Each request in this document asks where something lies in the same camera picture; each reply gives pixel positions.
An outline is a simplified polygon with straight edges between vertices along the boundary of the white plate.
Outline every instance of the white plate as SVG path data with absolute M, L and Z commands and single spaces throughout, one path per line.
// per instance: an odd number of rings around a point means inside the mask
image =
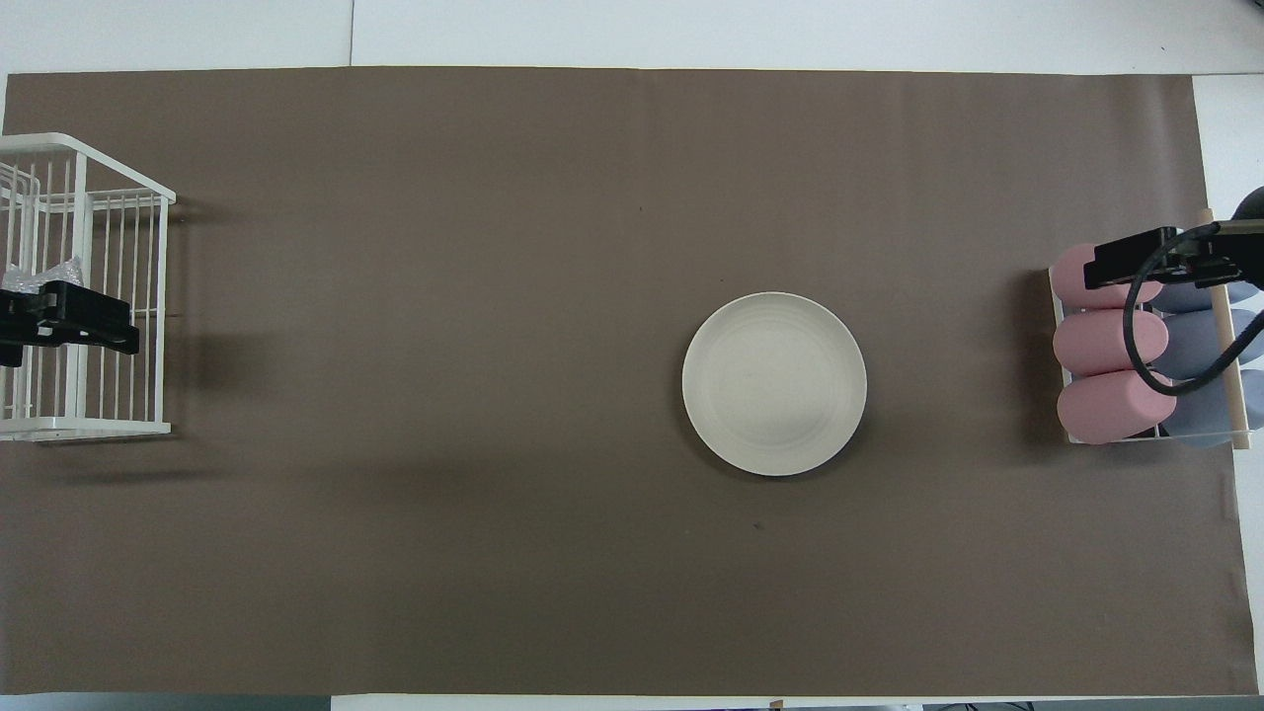
M 776 291 L 712 314 L 681 376 L 689 421 L 707 447 L 769 477 L 838 454 L 860 425 L 867 385 L 861 349 L 838 316 Z

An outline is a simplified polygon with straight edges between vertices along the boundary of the brown tablecloth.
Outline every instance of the brown tablecloth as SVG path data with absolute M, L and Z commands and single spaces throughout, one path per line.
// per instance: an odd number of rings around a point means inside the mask
M 1043 269 L 1205 202 L 1188 77 L 15 76 L 171 185 L 157 442 L 0 445 L 5 692 L 1254 692 L 1227 449 L 1062 442 Z M 865 352 L 784 481 L 683 411 L 755 291 Z

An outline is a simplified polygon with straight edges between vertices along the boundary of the pink roll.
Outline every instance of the pink roll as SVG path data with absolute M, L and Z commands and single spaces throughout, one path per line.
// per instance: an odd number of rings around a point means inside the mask
M 1058 419 L 1076 439 L 1106 444 L 1153 428 L 1176 406 L 1176 397 L 1154 392 L 1133 371 L 1116 371 L 1068 385 L 1058 396 Z
M 1168 347 L 1168 326 L 1148 311 L 1133 318 L 1133 334 L 1141 361 L 1149 363 Z M 1077 376 L 1096 376 L 1131 368 L 1124 349 L 1124 310 L 1105 309 L 1072 314 L 1053 334 L 1053 353 L 1058 362 Z
M 1077 244 L 1062 253 L 1053 264 L 1053 292 L 1063 305 L 1072 309 L 1122 309 L 1127 300 L 1127 285 L 1085 288 L 1085 264 L 1093 261 L 1092 244 Z M 1136 297 L 1138 304 L 1154 299 L 1163 285 L 1145 282 Z

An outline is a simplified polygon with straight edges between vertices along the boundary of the white floor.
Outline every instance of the white floor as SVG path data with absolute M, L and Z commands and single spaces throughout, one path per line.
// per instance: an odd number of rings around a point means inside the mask
M 20 72 L 346 65 L 1208 75 L 1194 81 L 1208 204 L 1227 216 L 1264 185 L 1264 10 L 1246 0 L 0 0 L 0 87 Z M 1264 671 L 1264 453 L 1240 454 L 1235 466 Z M 335 707 L 484 710 L 508 701 L 345 697 Z M 521 697 L 512 706 L 769 701 Z

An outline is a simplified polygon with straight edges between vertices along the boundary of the clear plastic bag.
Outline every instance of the clear plastic bag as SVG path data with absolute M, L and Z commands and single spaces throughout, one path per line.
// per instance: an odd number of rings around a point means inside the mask
M 83 266 L 78 257 L 72 257 L 38 275 L 24 272 L 15 264 L 9 264 L 4 272 L 4 280 L 0 281 L 0 288 L 19 294 L 39 294 L 39 287 L 51 281 L 66 281 L 75 286 L 83 286 Z

